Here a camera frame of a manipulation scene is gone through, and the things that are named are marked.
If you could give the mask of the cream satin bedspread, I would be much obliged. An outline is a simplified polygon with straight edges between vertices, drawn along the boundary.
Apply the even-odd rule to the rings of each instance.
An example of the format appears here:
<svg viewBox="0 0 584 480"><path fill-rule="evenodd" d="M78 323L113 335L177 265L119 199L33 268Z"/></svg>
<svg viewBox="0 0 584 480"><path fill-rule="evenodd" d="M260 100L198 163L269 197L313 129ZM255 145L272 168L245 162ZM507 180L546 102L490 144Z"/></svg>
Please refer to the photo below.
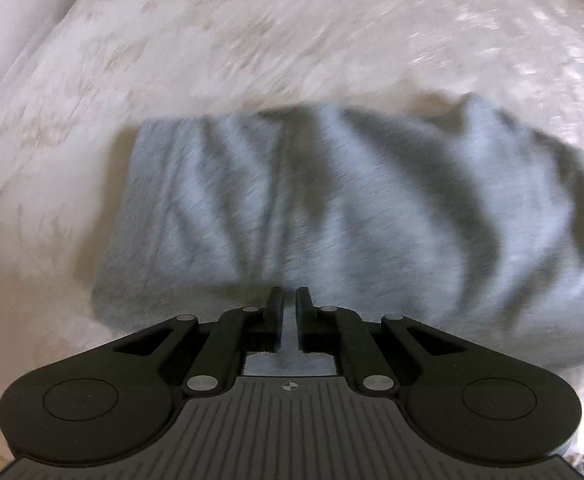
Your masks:
<svg viewBox="0 0 584 480"><path fill-rule="evenodd" d="M584 0L78 0L0 90L0 395L106 339L91 280L143 120L467 93L584 148Z"/></svg>

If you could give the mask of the light blue knit pants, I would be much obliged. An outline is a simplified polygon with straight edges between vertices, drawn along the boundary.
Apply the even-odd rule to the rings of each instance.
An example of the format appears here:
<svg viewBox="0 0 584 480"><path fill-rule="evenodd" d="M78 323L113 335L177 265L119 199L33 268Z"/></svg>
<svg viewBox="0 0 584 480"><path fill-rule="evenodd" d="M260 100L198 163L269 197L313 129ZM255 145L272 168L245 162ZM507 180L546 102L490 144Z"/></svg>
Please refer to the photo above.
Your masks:
<svg viewBox="0 0 584 480"><path fill-rule="evenodd" d="M435 117L301 105L145 122L99 320L211 321L274 286L552 370L584 363L584 152L476 96Z"/></svg>

